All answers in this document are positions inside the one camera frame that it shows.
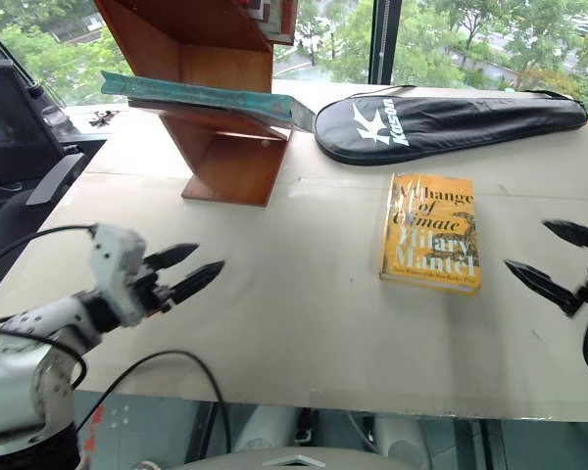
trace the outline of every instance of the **glass window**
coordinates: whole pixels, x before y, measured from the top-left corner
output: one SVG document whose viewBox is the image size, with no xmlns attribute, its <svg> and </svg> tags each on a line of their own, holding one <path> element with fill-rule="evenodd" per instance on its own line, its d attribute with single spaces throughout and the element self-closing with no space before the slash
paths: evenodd
<svg viewBox="0 0 588 470">
<path fill-rule="evenodd" d="M 293 46 L 274 47 L 274 78 L 368 83 L 372 0 L 299 0 Z"/>
<path fill-rule="evenodd" d="M 549 89 L 588 110 L 588 0 L 403 0 L 392 83 Z"/>
<path fill-rule="evenodd" d="M 130 73 L 92 0 L 0 0 L 0 40 L 68 106 L 114 103 L 100 71 Z"/>
</svg>

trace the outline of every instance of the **wooden bookshelf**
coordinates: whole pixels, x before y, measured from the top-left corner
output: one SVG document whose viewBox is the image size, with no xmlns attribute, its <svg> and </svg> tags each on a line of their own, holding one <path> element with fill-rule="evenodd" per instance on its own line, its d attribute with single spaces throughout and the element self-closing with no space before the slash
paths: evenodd
<svg viewBox="0 0 588 470">
<path fill-rule="evenodd" d="M 136 75 L 270 93 L 272 45 L 236 0 L 95 2 Z M 182 196 L 265 206 L 287 137 L 236 112 L 190 108 L 158 113 L 194 173 Z"/>
</svg>

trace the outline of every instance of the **white surface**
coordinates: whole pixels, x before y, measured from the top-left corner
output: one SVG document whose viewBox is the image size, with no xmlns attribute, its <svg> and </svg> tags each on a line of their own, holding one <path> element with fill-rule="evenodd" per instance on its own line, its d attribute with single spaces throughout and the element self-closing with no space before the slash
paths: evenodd
<svg viewBox="0 0 588 470">
<path fill-rule="evenodd" d="M 314 110 L 367 89 L 275 85 Z M 170 283 L 204 262 L 226 267 L 171 313 L 107 335 L 87 355 L 84 389 L 104 390 L 147 353 L 186 348 L 230 401 L 588 420 L 588 307 L 567 319 L 503 265 L 530 263 L 568 288 L 585 278 L 588 251 L 540 222 L 588 225 L 588 127 L 378 167 L 334 162 L 313 135 L 295 132 L 262 209 L 181 199 L 190 171 L 172 140 L 153 115 L 130 115 L 45 227 L 112 222 L 144 237 L 147 253 L 201 243 L 163 276 Z M 483 274 L 475 297 L 379 280 L 392 171 L 473 180 Z M 91 288 L 90 248 L 76 233 L 32 242 L 0 286 L 0 316 Z M 200 370 L 187 370 L 162 359 L 121 391 L 212 400 Z"/>
</svg>

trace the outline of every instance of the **teal book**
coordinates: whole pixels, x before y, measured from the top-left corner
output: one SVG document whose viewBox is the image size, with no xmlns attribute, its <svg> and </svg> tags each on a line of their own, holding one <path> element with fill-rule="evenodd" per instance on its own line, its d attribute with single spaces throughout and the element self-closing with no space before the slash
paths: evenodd
<svg viewBox="0 0 588 470">
<path fill-rule="evenodd" d="M 123 95 L 129 100 L 205 106 L 233 110 L 258 119 L 266 125 L 314 131 L 316 115 L 289 95 L 226 90 L 210 86 L 190 85 L 175 81 L 156 80 L 102 72 L 105 83 L 102 93 Z"/>
</svg>

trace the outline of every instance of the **book cover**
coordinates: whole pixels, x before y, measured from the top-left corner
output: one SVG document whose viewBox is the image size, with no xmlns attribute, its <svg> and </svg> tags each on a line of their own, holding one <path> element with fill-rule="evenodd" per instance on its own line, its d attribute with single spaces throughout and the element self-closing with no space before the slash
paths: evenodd
<svg viewBox="0 0 588 470">
<path fill-rule="evenodd" d="M 469 179 L 392 175 L 380 276 L 474 294 L 481 286 Z"/>
<path fill-rule="evenodd" d="M 148 108 L 167 109 L 166 103 L 171 104 L 173 109 L 183 104 L 204 106 L 245 113 L 267 125 L 314 131 L 314 112 L 289 95 L 226 90 L 109 71 L 102 74 L 105 78 L 100 90 L 102 93 L 123 95 L 129 101 L 158 103 L 158 106 Z"/>
<path fill-rule="evenodd" d="M 238 0 L 272 43 L 294 44 L 297 0 Z"/>
</svg>

